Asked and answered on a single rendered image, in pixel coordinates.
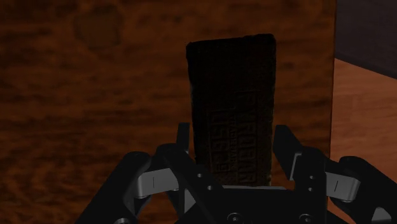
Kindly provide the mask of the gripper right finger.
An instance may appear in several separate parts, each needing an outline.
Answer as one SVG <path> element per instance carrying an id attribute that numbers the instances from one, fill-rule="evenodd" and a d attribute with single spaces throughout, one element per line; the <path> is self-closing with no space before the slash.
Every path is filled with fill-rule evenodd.
<path id="1" fill-rule="evenodd" d="M 348 224 L 327 209 L 331 200 L 355 224 L 397 224 L 397 183 L 366 160 L 335 162 L 302 145 L 286 125 L 276 125 L 273 152 L 295 183 L 297 224 Z"/>

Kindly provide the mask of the black embossed rectangular block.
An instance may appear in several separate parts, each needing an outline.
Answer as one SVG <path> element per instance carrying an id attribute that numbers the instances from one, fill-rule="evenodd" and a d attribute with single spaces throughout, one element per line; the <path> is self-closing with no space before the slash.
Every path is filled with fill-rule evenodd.
<path id="1" fill-rule="evenodd" d="M 196 163 L 222 185 L 270 185 L 274 36 L 191 42 L 186 60 Z"/>

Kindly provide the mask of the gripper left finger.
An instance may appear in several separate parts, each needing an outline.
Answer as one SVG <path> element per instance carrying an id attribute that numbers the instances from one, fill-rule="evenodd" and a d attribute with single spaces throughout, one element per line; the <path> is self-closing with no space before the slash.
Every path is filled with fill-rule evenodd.
<path id="1" fill-rule="evenodd" d="M 153 156 L 127 153 L 74 224 L 139 224 L 151 196 L 162 192 L 178 214 L 175 224 L 224 224 L 224 188 L 187 154 L 189 127 L 180 123 L 177 141 Z"/>

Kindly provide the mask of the brown wooden table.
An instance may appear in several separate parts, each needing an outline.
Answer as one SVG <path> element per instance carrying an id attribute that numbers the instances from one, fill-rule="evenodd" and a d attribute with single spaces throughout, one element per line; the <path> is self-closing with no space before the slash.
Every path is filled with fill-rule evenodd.
<path id="1" fill-rule="evenodd" d="M 272 33 L 275 123 L 330 150 L 336 0 L 0 0 L 0 224 L 74 224 L 191 119 L 185 46 Z"/>

